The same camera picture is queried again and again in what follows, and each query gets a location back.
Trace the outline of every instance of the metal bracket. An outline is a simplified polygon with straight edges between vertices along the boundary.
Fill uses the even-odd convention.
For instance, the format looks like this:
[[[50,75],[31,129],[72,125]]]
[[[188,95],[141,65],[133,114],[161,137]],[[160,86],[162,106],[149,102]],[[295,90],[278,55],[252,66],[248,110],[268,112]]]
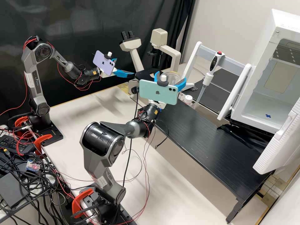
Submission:
[[[81,192],[84,192],[84,191],[86,191],[87,189],[92,189],[92,190],[95,190],[95,187],[86,187],[85,189],[82,189],[81,191],[80,191],[80,193]],[[94,192],[93,194],[91,194],[90,196],[87,196],[87,197],[85,197],[84,199],[83,199],[83,201],[84,201],[84,203],[86,204],[86,206],[87,207],[90,207],[90,206],[92,206],[92,203],[94,202],[94,201],[96,201],[96,199],[98,198],[98,196],[99,196],[99,194],[97,193],[97,192]],[[119,223],[124,223],[124,225],[137,225],[134,221],[131,221],[131,222],[127,222],[127,223],[125,223],[126,221],[130,221],[130,220],[132,220],[132,217],[128,214],[128,212],[124,209],[124,207],[121,205],[121,207],[120,207],[120,211],[121,211],[121,213],[120,213],[120,215],[119,215],[119,218],[118,218],[118,220],[117,220],[117,223],[119,224]]]
[[[34,131],[36,133],[38,133],[39,135],[46,135],[46,134],[51,134],[52,138],[48,139],[48,140],[44,140],[41,144],[42,146],[47,146],[50,145],[54,142],[57,142],[59,140],[63,139],[63,135],[62,133],[58,130],[58,128],[54,125],[54,123],[51,121],[50,127],[46,128],[44,130],[36,130]]]

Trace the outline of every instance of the white table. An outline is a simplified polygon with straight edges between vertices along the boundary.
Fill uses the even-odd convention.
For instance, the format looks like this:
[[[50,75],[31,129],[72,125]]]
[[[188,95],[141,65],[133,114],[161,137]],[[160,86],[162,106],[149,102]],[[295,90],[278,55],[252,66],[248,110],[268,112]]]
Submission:
[[[80,180],[91,181],[84,169],[83,150],[79,144],[82,131],[93,121],[126,123],[133,118],[134,109],[135,102],[118,87],[52,107],[51,120],[62,132],[64,139],[43,149],[58,171]],[[127,148],[129,141],[128,138],[125,141]],[[143,138],[136,138],[132,142],[132,149],[141,158],[145,141]],[[111,167],[116,180],[123,179],[127,158],[128,152],[120,154]],[[226,224],[225,216],[151,146],[146,159],[150,197],[145,211],[136,221],[137,224]],[[132,152],[126,178],[135,176],[140,166],[138,157]],[[92,183],[74,180],[64,174],[62,177],[71,184],[71,188]],[[121,204],[130,215],[134,215],[145,204],[144,168],[134,181],[125,183],[125,187],[127,192]],[[78,195],[79,190],[73,191],[73,194]]]

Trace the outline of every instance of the orange clamp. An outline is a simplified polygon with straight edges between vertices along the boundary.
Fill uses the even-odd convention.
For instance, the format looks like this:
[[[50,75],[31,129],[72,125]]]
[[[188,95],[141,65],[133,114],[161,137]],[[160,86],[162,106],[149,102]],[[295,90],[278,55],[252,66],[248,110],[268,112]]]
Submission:
[[[50,139],[50,138],[52,138],[53,136],[52,136],[52,134],[45,134],[45,135],[43,135],[43,136],[40,136],[39,138],[37,138],[35,141],[34,141],[34,145],[35,145],[35,147],[38,149],[38,150],[36,150],[35,151],[35,153],[37,154],[37,155],[40,155],[41,153],[41,151],[42,151],[42,148],[41,148],[41,143],[43,142],[43,141],[45,141],[45,140],[48,140],[48,139]]]
[[[75,214],[78,211],[80,211],[81,210],[80,201],[93,193],[94,193],[94,191],[91,188],[89,188],[86,191],[81,192],[76,198],[74,198],[74,200],[72,202],[72,213]],[[78,214],[78,215],[74,216],[74,218],[78,219],[82,215],[83,215],[83,213]]]

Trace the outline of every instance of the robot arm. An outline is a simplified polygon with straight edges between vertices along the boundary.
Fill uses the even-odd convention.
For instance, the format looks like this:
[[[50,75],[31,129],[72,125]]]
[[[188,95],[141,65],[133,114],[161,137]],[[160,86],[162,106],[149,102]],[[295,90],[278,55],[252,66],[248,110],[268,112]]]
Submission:
[[[42,117],[42,123],[46,125],[50,124],[50,107],[43,95],[37,65],[48,58],[55,59],[63,67],[65,73],[71,79],[76,80],[78,85],[85,85],[88,81],[99,78],[101,73],[98,68],[80,71],[72,62],[65,60],[50,43],[41,40],[38,36],[27,40],[21,59],[25,67],[24,73],[30,91],[29,104],[33,111]]]
[[[96,192],[109,202],[119,204],[126,189],[116,183],[109,167],[121,152],[125,138],[149,137],[160,109],[148,104],[139,110],[138,117],[126,124],[93,122],[83,131],[84,167],[95,181]]]

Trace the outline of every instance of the label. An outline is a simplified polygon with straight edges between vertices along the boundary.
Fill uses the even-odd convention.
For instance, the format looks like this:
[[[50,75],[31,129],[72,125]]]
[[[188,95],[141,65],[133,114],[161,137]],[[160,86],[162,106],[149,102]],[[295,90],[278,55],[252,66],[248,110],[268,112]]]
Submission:
[[[105,180],[105,178],[103,176],[101,176],[99,179],[98,179],[98,184],[100,185],[100,187],[104,187],[107,185],[107,182]]]
[[[42,90],[41,90],[41,85],[40,85],[40,79],[38,77],[38,72],[36,70],[32,72],[32,78],[34,80],[34,85],[35,85],[37,94],[41,93]]]
[[[27,82],[28,87],[34,88],[34,82],[33,82],[31,73],[25,73],[25,71],[24,71],[24,74],[26,77],[26,82]]]

